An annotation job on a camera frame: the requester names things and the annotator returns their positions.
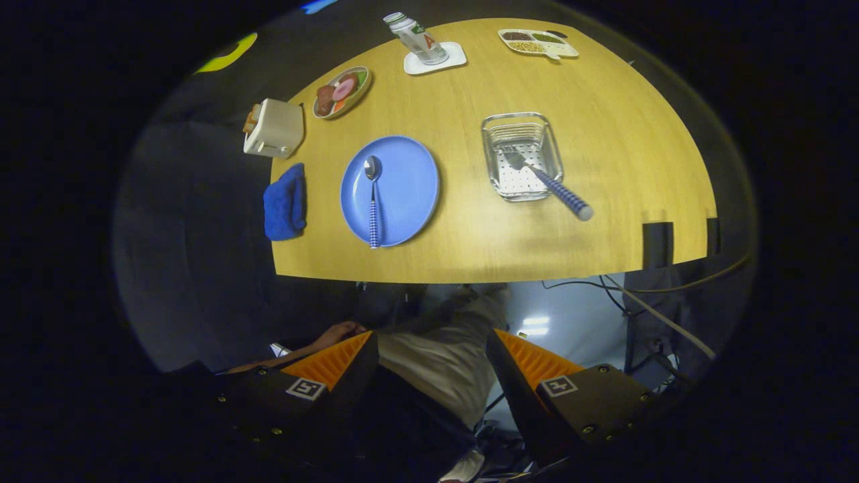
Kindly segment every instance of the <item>wooden table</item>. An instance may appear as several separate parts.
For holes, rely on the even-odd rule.
[[[501,28],[563,32],[579,58],[513,52],[498,38]],[[478,283],[628,272],[643,268],[642,224],[652,222],[673,222],[674,263],[706,256],[706,220],[716,216],[716,203],[704,161],[677,113],[623,59],[574,28],[545,21],[479,19],[429,30],[462,45],[467,64],[410,76],[403,71],[408,50],[391,40],[289,100],[304,103],[305,138],[291,158],[273,160],[271,181],[305,164],[308,226],[299,238],[271,244],[277,274]],[[316,119],[316,89],[356,65],[373,71],[369,92],[340,118]],[[593,206],[590,221],[555,197],[509,203],[492,189],[480,123],[520,111],[551,122],[564,184]],[[340,182],[365,144],[396,134],[429,149],[441,194],[414,238],[370,250],[346,225]]]

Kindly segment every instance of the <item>checkered handle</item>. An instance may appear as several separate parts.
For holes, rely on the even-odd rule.
[[[375,199],[370,200],[370,248],[379,247],[379,217]]]
[[[536,169],[532,166],[529,166],[534,174],[537,175],[539,180],[543,181],[543,184],[548,187],[552,193],[555,193],[561,201],[570,208],[577,217],[583,222],[589,220],[594,215],[594,209],[590,207],[587,203],[584,202],[583,199],[576,196],[575,193],[568,190],[561,183],[553,180],[549,177],[548,174],[545,173],[542,169]]]

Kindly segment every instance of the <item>pants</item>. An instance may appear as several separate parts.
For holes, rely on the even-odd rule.
[[[483,417],[495,373],[486,338],[504,330],[509,291],[460,290],[435,312],[380,331],[379,364],[405,379],[472,429]]]

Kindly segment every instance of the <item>plastic bottle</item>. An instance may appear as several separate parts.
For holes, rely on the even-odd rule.
[[[421,24],[405,16],[402,12],[387,15],[385,23],[391,28],[400,41],[417,55],[424,64],[440,64],[448,60],[448,52],[444,50]]]

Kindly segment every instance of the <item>sausage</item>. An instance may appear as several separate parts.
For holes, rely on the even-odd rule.
[[[331,113],[331,108],[334,107],[334,86],[322,86],[316,89],[316,114],[319,116],[327,116]]]

